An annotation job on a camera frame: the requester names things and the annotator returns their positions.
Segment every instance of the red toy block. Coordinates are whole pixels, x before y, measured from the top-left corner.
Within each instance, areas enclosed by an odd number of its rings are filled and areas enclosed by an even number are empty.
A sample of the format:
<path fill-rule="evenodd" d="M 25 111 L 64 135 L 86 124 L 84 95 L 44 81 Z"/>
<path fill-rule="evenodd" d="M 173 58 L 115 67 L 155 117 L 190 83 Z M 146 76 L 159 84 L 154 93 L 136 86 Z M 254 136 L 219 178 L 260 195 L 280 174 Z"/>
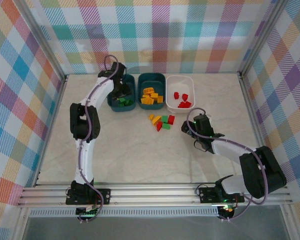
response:
<path fill-rule="evenodd" d="M 168 124 L 173 125 L 175 116 L 170 115 L 168 118 Z"/>
<path fill-rule="evenodd" d="M 184 103 L 184 108 L 187 109 L 187 108 L 191 107 L 191 105 L 192 105 L 192 103 L 190 103 L 189 101 L 186 101 Z"/>
<path fill-rule="evenodd" d="M 179 99 L 180 95 L 178 92 L 174 92 L 174 99 Z"/>
<path fill-rule="evenodd" d="M 184 104 L 185 104 L 185 102 L 180 102 L 180 104 L 179 104 L 179 106 L 178 106 L 178 108 L 180 108 L 180 109 L 182 109 L 182 108 L 184 108 Z"/>
<path fill-rule="evenodd" d="M 160 131 L 161 130 L 161 128 L 162 128 L 162 126 L 163 126 L 163 122 L 158 122 L 158 124 L 156 125 L 156 129 L 157 129 L 157 131 Z"/>
<path fill-rule="evenodd" d="M 182 94 L 182 99 L 183 99 L 183 101 L 187 101 L 188 100 L 188 94 Z"/>

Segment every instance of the teal bin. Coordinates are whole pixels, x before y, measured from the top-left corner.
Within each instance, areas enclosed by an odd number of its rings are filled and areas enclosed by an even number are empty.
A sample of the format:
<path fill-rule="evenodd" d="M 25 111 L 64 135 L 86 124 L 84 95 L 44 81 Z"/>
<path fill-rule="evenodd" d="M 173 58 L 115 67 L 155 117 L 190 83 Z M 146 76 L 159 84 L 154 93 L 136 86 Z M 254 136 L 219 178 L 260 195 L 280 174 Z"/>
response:
<path fill-rule="evenodd" d="M 107 97 L 108 99 L 108 105 L 111 107 L 111 109 L 115 112 L 127 112 L 127 111 L 130 111 L 130 110 L 133 110 L 136 106 L 136 84 L 135 84 L 135 79 L 132 75 L 129 75 L 129 74 L 126 74 L 125 77 L 123 77 L 123 80 L 122 80 L 122 83 L 126 83 L 132 94 L 131 95 L 128 95 L 128 96 L 124 96 L 123 98 L 125 100 L 132 100 L 133 101 L 133 104 L 130 105 L 130 106 L 119 106 L 120 104 L 120 101 L 117 100 L 117 99 L 113 99 L 111 97 Z"/>
<path fill-rule="evenodd" d="M 143 89 L 154 88 L 154 91 L 163 96 L 163 103 L 147 105 L 141 103 L 141 98 L 143 95 Z M 143 73 L 138 79 L 138 104 L 141 108 L 146 110 L 158 110 L 163 108 L 165 104 L 165 76 L 159 73 Z"/>

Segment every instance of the marble surface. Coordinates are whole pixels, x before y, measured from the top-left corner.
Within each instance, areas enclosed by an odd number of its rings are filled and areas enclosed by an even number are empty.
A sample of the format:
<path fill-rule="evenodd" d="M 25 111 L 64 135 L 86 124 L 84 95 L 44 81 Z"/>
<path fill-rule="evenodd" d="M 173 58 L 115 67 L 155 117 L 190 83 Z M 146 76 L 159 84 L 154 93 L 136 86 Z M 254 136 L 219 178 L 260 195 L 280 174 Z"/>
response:
<path fill-rule="evenodd" d="M 196 106 L 211 116 L 214 131 L 254 146 L 255 138 L 236 74 L 188 76 L 195 84 Z M 77 153 L 70 132 L 69 109 L 72 103 L 86 96 L 96 77 L 69 77 L 39 183 L 74 179 Z M 97 182 L 214 182 L 229 174 L 241 174 L 238 164 L 193 147 L 194 139 L 181 132 L 185 114 L 176 114 L 171 130 L 157 132 L 148 115 L 168 115 L 166 106 L 150 111 L 137 105 L 129 112 L 113 112 L 104 101 L 98 113 L 101 132 L 95 143 L 93 162 Z"/>

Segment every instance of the white table surface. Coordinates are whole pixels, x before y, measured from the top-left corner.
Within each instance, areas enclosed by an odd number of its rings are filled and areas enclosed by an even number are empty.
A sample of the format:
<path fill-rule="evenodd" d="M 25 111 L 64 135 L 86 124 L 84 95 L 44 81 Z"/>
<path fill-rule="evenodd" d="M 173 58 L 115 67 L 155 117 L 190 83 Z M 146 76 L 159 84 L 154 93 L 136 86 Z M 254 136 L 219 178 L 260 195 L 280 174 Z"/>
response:
<path fill-rule="evenodd" d="M 211 116 L 214 131 L 254 146 L 255 138 L 236 74 L 187 76 L 194 81 L 196 106 Z M 96 75 L 70 75 L 39 183 L 74 179 L 77 153 L 70 132 L 69 109 L 72 103 L 79 103 L 86 96 L 96 78 Z M 157 132 L 148 115 L 169 115 L 166 106 L 151 111 L 137 104 L 132 111 L 113 112 L 104 101 L 98 114 L 101 132 L 95 143 L 93 162 L 97 182 L 214 182 L 229 174 L 241 174 L 236 163 L 193 147 L 194 139 L 181 132 L 185 114 L 175 115 L 170 130 Z"/>

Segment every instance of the plastic bin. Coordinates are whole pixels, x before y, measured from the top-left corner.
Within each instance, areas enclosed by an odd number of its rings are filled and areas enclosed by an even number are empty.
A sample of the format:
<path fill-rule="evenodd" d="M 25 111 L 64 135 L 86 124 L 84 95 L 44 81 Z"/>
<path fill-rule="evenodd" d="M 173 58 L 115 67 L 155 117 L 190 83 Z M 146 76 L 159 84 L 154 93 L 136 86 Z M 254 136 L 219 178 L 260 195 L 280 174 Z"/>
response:
<path fill-rule="evenodd" d="M 174 98 L 174 93 L 178 92 L 179 99 Z M 182 102 L 182 94 L 188 94 L 187 101 L 192 105 L 189 108 L 178 108 Z M 194 83 L 189 76 L 172 75 L 166 79 L 166 107 L 170 112 L 186 114 L 195 106 Z"/>
<path fill-rule="evenodd" d="M 126 76 L 123 78 L 122 83 L 126 83 L 129 88 L 131 89 L 132 94 L 128 96 L 124 96 L 126 100 L 132 100 L 133 104 L 130 106 L 119 106 L 120 101 L 116 99 L 112 99 L 111 97 L 107 97 L 108 105 L 111 107 L 111 109 L 115 112 L 127 112 L 130 110 L 133 110 L 136 106 L 136 84 L 135 79 L 132 75 L 126 74 Z"/>
<path fill-rule="evenodd" d="M 160 96 L 163 96 L 163 103 L 160 104 L 142 104 L 141 98 L 143 95 L 143 89 L 146 88 L 154 88 L 154 91 L 158 93 Z M 138 79 L 138 104 L 141 108 L 146 110 L 158 110 L 163 108 L 165 104 L 165 76 L 159 73 L 143 73 L 139 76 Z"/>

